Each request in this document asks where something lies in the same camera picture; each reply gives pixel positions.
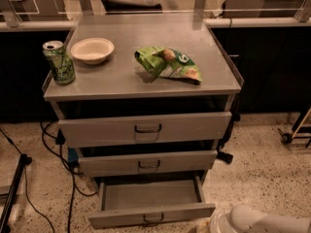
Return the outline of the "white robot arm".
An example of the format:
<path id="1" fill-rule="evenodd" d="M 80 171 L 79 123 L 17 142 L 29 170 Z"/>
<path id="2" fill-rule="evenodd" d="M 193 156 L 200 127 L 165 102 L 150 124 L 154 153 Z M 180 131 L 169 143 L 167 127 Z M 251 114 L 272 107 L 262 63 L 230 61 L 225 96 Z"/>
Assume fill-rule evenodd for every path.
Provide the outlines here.
<path id="1" fill-rule="evenodd" d="M 194 233 L 311 233 L 311 218 L 266 214 L 240 204 L 212 216 Z"/>

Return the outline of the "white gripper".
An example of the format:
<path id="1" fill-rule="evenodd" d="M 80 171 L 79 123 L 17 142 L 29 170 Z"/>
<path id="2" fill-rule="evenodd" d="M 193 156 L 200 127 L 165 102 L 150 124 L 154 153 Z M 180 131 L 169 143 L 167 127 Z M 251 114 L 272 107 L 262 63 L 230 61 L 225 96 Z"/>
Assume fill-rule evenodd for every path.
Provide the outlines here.
<path id="1" fill-rule="evenodd" d="M 216 214 L 210 221 L 203 221 L 195 227 L 194 233 L 238 233 L 231 225 L 229 214 Z"/>

